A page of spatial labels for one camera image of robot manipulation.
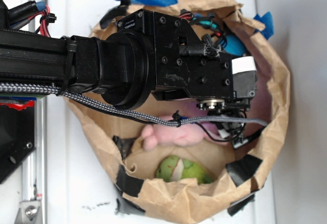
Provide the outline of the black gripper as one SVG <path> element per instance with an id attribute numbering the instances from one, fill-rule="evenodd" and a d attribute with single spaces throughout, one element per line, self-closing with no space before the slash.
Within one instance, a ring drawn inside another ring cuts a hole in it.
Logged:
<path id="1" fill-rule="evenodd" d="M 153 95 L 191 99 L 200 109 L 250 109 L 255 69 L 238 71 L 235 55 L 220 52 L 209 36 L 199 38 L 186 20 L 139 10 L 119 21 L 117 36 L 128 71 L 118 108 L 138 108 Z"/>

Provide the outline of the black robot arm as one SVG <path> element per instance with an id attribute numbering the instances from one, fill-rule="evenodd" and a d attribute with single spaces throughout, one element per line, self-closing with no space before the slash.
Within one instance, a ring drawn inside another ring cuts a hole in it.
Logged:
<path id="1" fill-rule="evenodd" d="M 44 9 L 44 2 L 12 9 L 1 3 L 1 81 L 54 85 L 61 95 L 93 92 L 118 109 L 136 109 L 150 95 L 249 109 L 256 95 L 254 60 L 221 52 L 182 18 L 140 9 L 105 40 L 21 30 L 23 20 Z"/>

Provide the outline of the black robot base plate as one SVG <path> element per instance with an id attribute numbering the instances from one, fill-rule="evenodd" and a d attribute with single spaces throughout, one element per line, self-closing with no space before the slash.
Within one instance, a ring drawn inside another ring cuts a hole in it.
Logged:
<path id="1" fill-rule="evenodd" d="M 34 104 L 21 110 L 1 106 L 1 183 L 35 149 Z"/>

